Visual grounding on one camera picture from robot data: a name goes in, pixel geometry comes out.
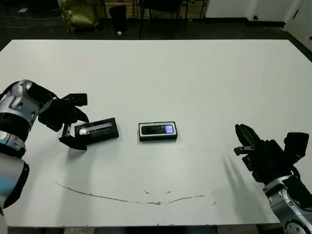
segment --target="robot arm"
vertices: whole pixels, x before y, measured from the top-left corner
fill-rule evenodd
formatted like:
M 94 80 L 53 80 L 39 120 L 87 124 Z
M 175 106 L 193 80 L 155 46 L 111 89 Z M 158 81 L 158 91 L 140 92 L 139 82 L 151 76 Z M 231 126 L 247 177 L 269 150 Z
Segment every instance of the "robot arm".
M 71 148 L 85 150 L 68 132 L 78 120 L 89 122 L 76 107 L 82 105 L 87 105 L 86 94 L 69 94 L 59 99 L 29 80 L 11 84 L 0 95 L 0 233 L 6 233 L 2 210 L 19 199 L 28 178 L 29 166 L 21 158 L 37 116 L 39 122 L 55 132 L 64 124 L 59 140 Z
M 236 155 L 247 154 L 243 162 L 253 172 L 270 207 L 287 234 L 312 233 L 312 194 L 300 180 L 294 164 L 305 156 L 309 135 L 288 133 L 285 149 L 275 140 L 261 140 L 254 130 L 244 124 L 236 125 L 236 134 L 243 146 L 234 149 Z

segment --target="floor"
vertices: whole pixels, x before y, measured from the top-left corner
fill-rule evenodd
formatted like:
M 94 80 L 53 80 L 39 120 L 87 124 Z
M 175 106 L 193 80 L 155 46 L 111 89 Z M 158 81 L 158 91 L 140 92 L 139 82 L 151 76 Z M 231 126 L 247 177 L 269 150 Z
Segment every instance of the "floor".
M 70 34 L 66 31 L 58 11 L 44 14 L 18 13 L 23 3 L 5 4 L 0 1 L 0 51 L 12 39 L 138 39 L 140 22 L 129 19 L 127 31 L 119 36 L 110 20 L 102 20 L 97 30 L 85 30 Z M 145 21 L 142 39 L 288 39 L 310 61 L 312 52 L 281 27 L 247 26 L 243 21 L 207 22 L 193 20 L 184 28 L 179 21 L 173 37 L 172 22 L 167 20 Z M 178 234 L 269 234 L 283 233 L 279 225 L 230 225 L 200 227 L 139 227 L 139 228 L 9 228 L 9 234 L 132 234 L 170 231 Z

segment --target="white table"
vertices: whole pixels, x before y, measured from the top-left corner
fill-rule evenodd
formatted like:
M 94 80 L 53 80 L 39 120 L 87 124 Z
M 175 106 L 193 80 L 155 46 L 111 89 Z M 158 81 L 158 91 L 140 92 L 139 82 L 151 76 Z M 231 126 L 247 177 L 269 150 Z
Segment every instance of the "white table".
M 115 117 L 120 134 L 80 152 L 36 122 L 11 226 L 276 223 L 233 152 L 234 125 L 282 147 L 312 129 L 312 64 L 286 40 L 14 40 L 0 77 L 2 89 L 30 79 L 59 97 L 86 92 L 90 121 Z M 138 141 L 139 122 L 172 120 L 176 142 Z M 310 189 L 311 165 L 310 141 L 297 164 Z

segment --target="white wall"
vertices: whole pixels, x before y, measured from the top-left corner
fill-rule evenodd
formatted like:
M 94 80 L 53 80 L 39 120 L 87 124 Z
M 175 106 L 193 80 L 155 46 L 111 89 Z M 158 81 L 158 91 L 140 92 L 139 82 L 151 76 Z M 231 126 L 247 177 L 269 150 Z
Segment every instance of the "white wall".
M 246 17 L 246 11 L 251 0 L 210 0 L 206 17 Z
M 294 19 L 286 24 L 285 29 L 312 51 L 312 0 L 304 0 Z
M 292 4 L 293 0 L 259 0 L 247 18 L 253 20 L 258 16 L 259 21 L 283 21 Z
M 240 18 L 253 20 L 257 15 L 261 21 L 285 21 L 296 11 L 300 0 L 209 0 L 206 10 L 208 18 Z

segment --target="scratch mark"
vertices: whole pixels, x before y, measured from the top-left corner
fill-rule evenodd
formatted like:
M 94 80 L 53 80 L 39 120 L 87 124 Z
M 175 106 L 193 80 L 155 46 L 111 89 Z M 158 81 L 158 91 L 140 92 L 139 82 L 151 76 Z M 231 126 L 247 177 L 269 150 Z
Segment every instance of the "scratch mark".
M 115 201 L 122 201 L 122 202 L 128 202 L 127 200 L 123 200 L 123 199 L 117 199 L 117 198 L 113 198 L 113 197 L 109 197 L 109 196 L 99 196 L 99 195 L 94 195 L 94 194 L 88 194 L 88 193 L 84 193 L 84 192 L 81 192 L 81 191 L 77 191 L 75 189 L 71 189 L 71 188 L 68 188 L 64 185 L 61 185 L 59 183 L 56 183 L 57 185 L 65 188 L 65 189 L 68 189 L 70 191 L 73 191 L 75 193 L 78 193 L 78 194 L 83 194 L 83 195 L 89 195 L 89 196 L 94 196 L 94 197 L 100 197 L 100 198 L 104 198 L 104 199 L 109 199 L 109 200 L 115 200 Z
M 205 197 L 205 195 L 182 197 L 182 198 L 179 198 L 179 199 L 176 199 L 176 200 L 173 200 L 173 201 L 169 201 L 167 203 L 170 204 L 170 203 L 174 203 L 176 201 L 185 200 L 185 199 L 191 199 L 191 198 L 194 198 L 194 197 Z
M 196 196 L 188 196 L 188 197 L 182 197 L 182 198 L 179 198 L 179 199 L 175 199 L 175 200 L 172 200 L 172 201 L 168 201 L 168 202 L 161 202 L 161 201 L 158 201 L 158 202 L 139 202 L 139 201 L 129 201 L 129 200 L 124 200 L 124 199 L 118 199 L 118 198 L 114 198 L 114 197 L 109 197 L 109 196 L 100 196 L 100 195 L 95 195 L 95 194 L 91 194 L 91 193 L 84 193 L 84 192 L 81 192 L 81 191 L 78 191 L 78 190 L 75 190 L 75 189 L 72 189 L 72 188 L 69 188 L 69 187 L 66 187 L 64 185 L 61 185 L 57 182 L 55 182 L 57 185 L 69 190 L 69 191 L 72 191 L 72 192 L 75 192 L 75 193 L 78 193 L 78 194 L 82 194 L 82 195 L 88 195 L 88 196 L 93 196 L 93 197 L 98 197 L 98 198 L 104 198 L 104 199 L 108 199 L 108 200 L 114 200 L 114 201 L 121 201 L 121 202 L 129 202 L 129 203 L 137 203 L 137 204 L 148 204 L 148 205 L 157 205 L 157 206 L 160 206 L 162 204 L 171 204 L 171 203 L 174 203 L 174 202 L 177 202 L 177 201 L 181 201 L 181 200 L 186 200 L 186 199 L 191 199 L 191 198 L 196 198 L 196 197 L 206 197 L 207 195 L 196 195 Z M 212 191 L 210 194 L 214 194 L 216 193 L 218 190 L 220 190 L 221 188 L 218 188 L 214 191 Z
M 144 204 L 152 204 L 152 205 L 158 205 L 158 206 L 160 206 L 161 204 L 163 204 L 164 202 L 146 202 L 146 203 L 144 203 Z

